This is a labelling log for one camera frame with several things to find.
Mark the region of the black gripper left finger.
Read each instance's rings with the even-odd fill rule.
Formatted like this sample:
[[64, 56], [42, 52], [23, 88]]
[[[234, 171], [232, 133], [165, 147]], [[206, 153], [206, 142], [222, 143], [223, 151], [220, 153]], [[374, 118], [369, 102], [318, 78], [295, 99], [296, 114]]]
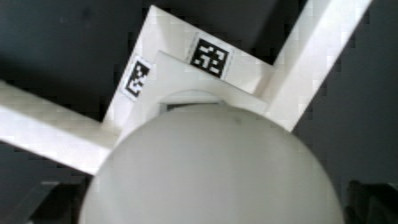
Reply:
[[3, 217], [1, 224], [78, 224], [90, 177], [76, 183], [42, 181]]

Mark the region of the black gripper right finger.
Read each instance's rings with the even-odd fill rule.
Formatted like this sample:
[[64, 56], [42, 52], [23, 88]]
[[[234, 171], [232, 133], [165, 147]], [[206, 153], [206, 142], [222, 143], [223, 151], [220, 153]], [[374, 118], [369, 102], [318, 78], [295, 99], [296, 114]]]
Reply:
[[398, 224], [398, 184], [350, 181], [344, 224]]

